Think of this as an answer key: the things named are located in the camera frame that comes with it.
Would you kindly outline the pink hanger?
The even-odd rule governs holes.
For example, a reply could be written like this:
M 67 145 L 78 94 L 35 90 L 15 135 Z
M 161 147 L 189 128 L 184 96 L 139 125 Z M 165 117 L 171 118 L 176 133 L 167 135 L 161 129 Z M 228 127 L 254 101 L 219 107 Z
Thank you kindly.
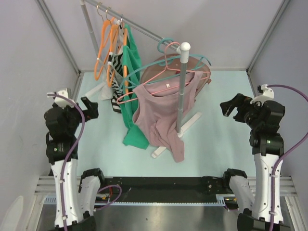
M 178 42 L 172 42 L 172 43 L 169 43 L 166 48 L 165 48 L 165 51 L 164 51 L 164 58 L 165 58 L 165 62 L 166 62 L 166 66 L 165 66 L 165 69 L 160 72 L 159 74 L 153 76 L 151 79 L 149 79 L 148 81 L 142 83 L 143 85 L 144 84 L 147 84 L 147 83 L 152 83 L 152 81 L 157 78 L 160 74 L 162 74 L 163 72 L 165 72 L 166 70 L 171 70 L 171 68 L 168 67 L 168 64 L 167 64 L 167 55 L 166 55 L 166 51 L 167 51 L 167 48 L 171 47 L 171 45 L 176 45 L 176 52 L 180 55 L 180 63 L 181 63 L 181 67 L 184 66 L 184 64 L 187 64 L 188 62 L 188 59 L 189 59 L 189 50 L 190 50 L 190 44 L 187 43 L 187 42 L 183 42 L 182 44 L 179 44 Z M 196 72 L 196 70 L 184 70 L 183 73 L 184 75 L 186 73 L 192 73 L 192 72 Z M 129 92 L 120 96 L 118 99 L 117 99 L 117 103 L 118 104 L 123 104 L 123 103 L 127 103 L 127 102 L 130 102 L 130 101 L 134 101 L 134 100 L 137 100 L 137 99 L 130 99 L 128 101 L 123 101 L 122 99 L 125 97 L 125 96 L 128 96 L 130 94 L 133 94 L 134 92 Z

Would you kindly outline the mauve pink tank top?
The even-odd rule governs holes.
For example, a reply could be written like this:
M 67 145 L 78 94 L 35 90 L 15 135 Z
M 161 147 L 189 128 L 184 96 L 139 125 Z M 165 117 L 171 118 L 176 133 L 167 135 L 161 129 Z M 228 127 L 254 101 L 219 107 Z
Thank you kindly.
M 133 92 L 138 98 L 138 108 L 133 123 L 143 132 L 151 146 L 168 148 L 175 162 L 184 160 L 184 142 L 176 132 L 179 104 L 179 77 L 140 84 Z

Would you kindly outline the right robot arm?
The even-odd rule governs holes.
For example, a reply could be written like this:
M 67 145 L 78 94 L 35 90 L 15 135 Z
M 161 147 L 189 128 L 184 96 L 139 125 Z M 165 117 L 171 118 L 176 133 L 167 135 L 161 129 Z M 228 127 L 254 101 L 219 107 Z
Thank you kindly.
M 284 154 L 284 141 L 278 133 L 285 107 L 269 97 L 254 99 L 238 93 L 220 104 L 222 114 L 228 117 L 236 109 L 235 121 L 250 129 L 250 146 L 256 167 L 256 188 L 252 192 L 247 175 L 238 169 L 227 169 L 222 188 L 233 193 L 239 215 L 239 231 L 289 231 L 284 224 L 280 206 L 280 157 Z

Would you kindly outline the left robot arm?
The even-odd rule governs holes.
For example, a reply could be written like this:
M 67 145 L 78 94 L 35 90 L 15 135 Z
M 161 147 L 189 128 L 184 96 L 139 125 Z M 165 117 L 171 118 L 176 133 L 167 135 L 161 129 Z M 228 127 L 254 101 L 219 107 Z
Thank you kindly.
M 86 106 L 79 105 L 65 96 L 56 97 L 52 108 L 44 114 L 48 128 L 46 156 L 51 165 L 55 182 L 56 231 L 95 231 L 94 217 L 96 195 L 106 188 L 100 168 L 85 170 L 77 180 L 78 142 L 75 132 L 91 119 L 98 118 L 98 103 L 81 98 Z

